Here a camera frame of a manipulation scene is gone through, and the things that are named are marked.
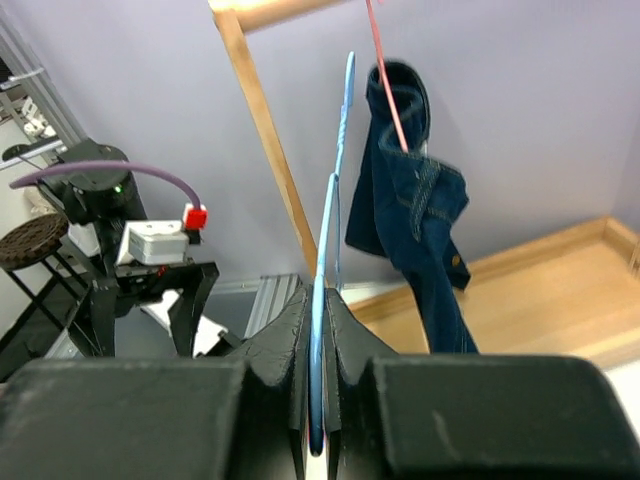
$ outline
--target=jeans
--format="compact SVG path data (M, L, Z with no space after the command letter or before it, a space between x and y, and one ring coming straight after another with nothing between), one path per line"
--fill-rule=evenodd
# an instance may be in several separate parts
M387 76L409 152L400 149L379 73L367 82L371 125L345 241L389 258L411 286L432 353L477 352L453 287L470 275L451 240L451 227L469 199L461 173L421 148L429 138L429 100L418 74L387 61Z

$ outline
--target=wooden pole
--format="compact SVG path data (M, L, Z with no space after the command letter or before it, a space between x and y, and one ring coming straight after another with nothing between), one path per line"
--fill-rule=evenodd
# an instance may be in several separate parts
M233 8L242 31L247 34L260 28L284 22L305 13L326 8L344 0L210 0L211 8Z
M231 64L238 76L251 116L258 130L269 165L276 178L280 195L302 248L311 276L316 273L318 250L305 216L298 190L291 176L276 127L262 90L256 66L251 58L247 39L240 27L238 16L232 9L214 9L214 20L227 49Z

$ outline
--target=purple cable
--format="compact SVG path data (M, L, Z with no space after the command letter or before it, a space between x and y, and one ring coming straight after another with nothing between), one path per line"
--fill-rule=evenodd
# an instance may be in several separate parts
M152 167L150 165L141 165L139 163L121 162L119 160L85 160L82 162L65 163L62 165L55 165L52 167L39 170L37 172L25 175L17 180L14 180L9 184L9 188L23 188L29 185L36 185L38 180L44 177L50 177L52 175L64 175L69 173L78 172L93 172L95 170L127 170L130 172L146 173L153 177L158 177L166 180L169 183L173 183L176 187L187 194L193 208L200 209L200 197L184 180L179 179L175 175L164 170Z

